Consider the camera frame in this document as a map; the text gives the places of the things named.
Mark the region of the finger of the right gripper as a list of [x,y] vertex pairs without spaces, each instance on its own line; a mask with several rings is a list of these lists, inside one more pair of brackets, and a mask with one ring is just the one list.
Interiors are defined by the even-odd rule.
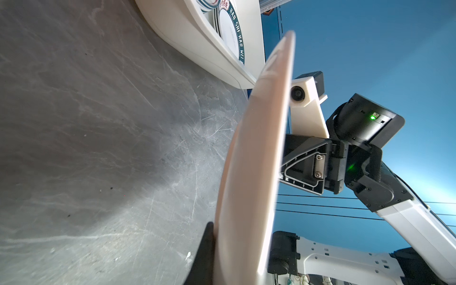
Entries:
[[314,195],[322,195],[331,146],[330,139],[287,134],[280,182]]

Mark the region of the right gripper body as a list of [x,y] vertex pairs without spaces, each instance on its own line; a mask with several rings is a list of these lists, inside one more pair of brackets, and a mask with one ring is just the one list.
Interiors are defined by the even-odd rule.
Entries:
[[405,125],[405,119],[397,113],[354,94],[340,105],[326,121],[330,138],[347,148],[338,170],[346,185],[361,177],[379,183],[382,178],[382,148]]

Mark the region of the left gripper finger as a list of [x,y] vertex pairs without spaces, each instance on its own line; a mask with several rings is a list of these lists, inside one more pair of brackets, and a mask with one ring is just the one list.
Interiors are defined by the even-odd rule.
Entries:
[[208,222],[184,285],[212,285],[216,238],[214,223]]

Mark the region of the large green red plate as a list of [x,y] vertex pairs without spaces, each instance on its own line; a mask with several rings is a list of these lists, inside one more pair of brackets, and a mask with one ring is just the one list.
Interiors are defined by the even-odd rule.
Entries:
[[289,31],[274,48],[230,146],[216,218],[217,285],[266,283],[295,46]]

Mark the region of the green lettered plate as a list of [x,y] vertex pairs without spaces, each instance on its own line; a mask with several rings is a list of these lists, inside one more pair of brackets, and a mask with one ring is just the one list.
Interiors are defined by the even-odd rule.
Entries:
[[245,47],[239,18],[233,3],[228,0],[219,2],[214,12],[216,31],[235,58],[245,64]]

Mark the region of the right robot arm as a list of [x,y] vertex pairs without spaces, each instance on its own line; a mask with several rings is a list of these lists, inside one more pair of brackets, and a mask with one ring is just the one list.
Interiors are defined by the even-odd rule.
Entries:
[[288,134],[280,182],[321,195],[348,187],[368,210],[383,218],[408,243],[393,253],[374,254],[331,247],[294,233],[273,233],[268,272],[307,282],[308,275],[353,285],[453,285],[456,236],[404,180],[383,161],[382,148],[404,126],[400,115],[361,95],[339,106],[315,134]]

